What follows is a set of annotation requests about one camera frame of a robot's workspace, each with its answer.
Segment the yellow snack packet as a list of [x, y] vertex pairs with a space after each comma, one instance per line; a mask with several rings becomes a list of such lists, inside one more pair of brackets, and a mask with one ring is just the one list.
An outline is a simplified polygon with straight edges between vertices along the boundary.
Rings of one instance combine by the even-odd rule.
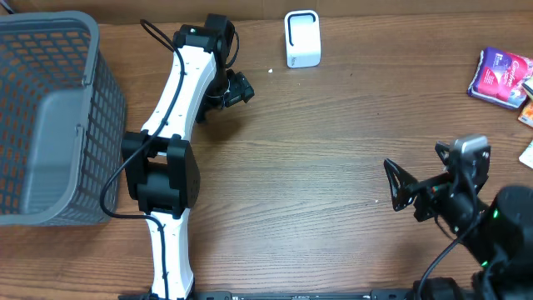
[[533, 100], [533, 77], [528, 78], [522, 83], [522, 87], [526, 91], [526, 94], [530, 98], [530, 100]]

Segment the red purple pantyliner pack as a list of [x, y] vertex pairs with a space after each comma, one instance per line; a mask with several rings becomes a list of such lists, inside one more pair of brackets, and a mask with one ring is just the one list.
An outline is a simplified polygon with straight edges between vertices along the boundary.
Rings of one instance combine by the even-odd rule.
[[522, 84], [531, 77], [530, 58], [487, 47], [480, 53], [467, 93], [504, 108], [517, 109], [527, 98]]

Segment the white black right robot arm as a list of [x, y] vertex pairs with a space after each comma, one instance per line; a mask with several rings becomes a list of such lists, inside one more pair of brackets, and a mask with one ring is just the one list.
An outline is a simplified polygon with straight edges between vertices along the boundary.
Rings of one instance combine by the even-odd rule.
[[[443, 173], [418, 180], [389, 158], [383, 162], [392, 207], [413, 206], [418, 222], [433, 220], [451, 243], [413, 283], [408, 299], [530, 299], [532, 297], [532, 190], [503, 187], [491, 204], [479, 193], [489, 177], [491, 146], [484, 135], [437, 142]], [[472, 289], [451, 277], [432, 277], [445, 256], [461, 245], [479, 263]]]

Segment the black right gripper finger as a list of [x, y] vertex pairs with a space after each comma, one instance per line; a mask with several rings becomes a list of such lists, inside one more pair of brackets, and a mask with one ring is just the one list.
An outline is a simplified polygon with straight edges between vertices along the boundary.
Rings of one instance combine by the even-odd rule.
[[384, 160], [383, 166], [391, 191], [392, 207], [395, 212], [399, 212], [414, 202], [416, 194], [411, 188], [417, 185], [418, 181], [389, 158]]
[[450, 145], [441, 141], [437, 141], [435, 151], [439, 159], [444, 165], [449, 164]]

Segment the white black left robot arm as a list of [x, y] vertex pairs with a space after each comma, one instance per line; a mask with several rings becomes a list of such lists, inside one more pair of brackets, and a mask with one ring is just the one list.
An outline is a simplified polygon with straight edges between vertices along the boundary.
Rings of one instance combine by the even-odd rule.
[[140, 24], [173, 55], [154, 111], [121, 145], [120, 169], [151, 238], [154, 278], [143, 298], [190, 299], [195, 279], [188, 223], [201, 185], [192, 129], [207, 111], [247, 103], [255, 91], [242, 72], [232, 70], [240, 38], [228, 17], [210, 13], [203, 25], [183, 25], [172, 37], [147, 20]]

